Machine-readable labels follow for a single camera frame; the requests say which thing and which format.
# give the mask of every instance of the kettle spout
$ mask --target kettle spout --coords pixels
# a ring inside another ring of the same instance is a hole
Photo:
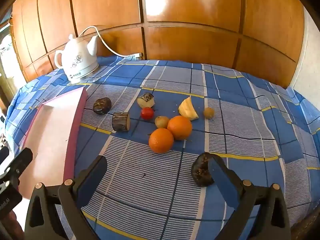
[[[97,35],[93,36],[87,45],[88,52],[95,57],[97,54]]]

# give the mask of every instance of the power cord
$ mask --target power cord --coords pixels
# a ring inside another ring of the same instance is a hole
[[[138,58],[138,57],[142,57],[142,53],[134,53],[134,54],[130,54],[130,55],[121,55],[119,53],[116,53],[113,49],[111,49],[106,43],[105,41],[103,40],[103,38],[101,37],[99,31],[98,31],[98,28],[96,26],[89,26],[87,28],[85,28],[79,35],[79,37],[88,29],[90,28],[95,28],[96,29],[96,32],[100,38],[100,40],[102,41],[102,43],[108,48],[108,50],[110,50],[112,53],[116,54],[117,56],[119,57],[135,57],[135,58]]]

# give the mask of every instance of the wood slice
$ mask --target wood slice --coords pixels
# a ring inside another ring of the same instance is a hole
[[[117,112],[112,116],[112,128],[118,132],[127,132],[130,129],[129,113]]]

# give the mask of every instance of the white wall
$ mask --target white wall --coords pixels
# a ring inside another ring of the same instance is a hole
[[[320,31],[306,9],[304,14],[303,44],[290,86],[320,109]]]

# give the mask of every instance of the cherry tomato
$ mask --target cherry tomato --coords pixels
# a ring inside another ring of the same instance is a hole
[[[154,111],[151,107],[144,107],[141,109],[141,117],[144,120],[150,120],[153,117]]]

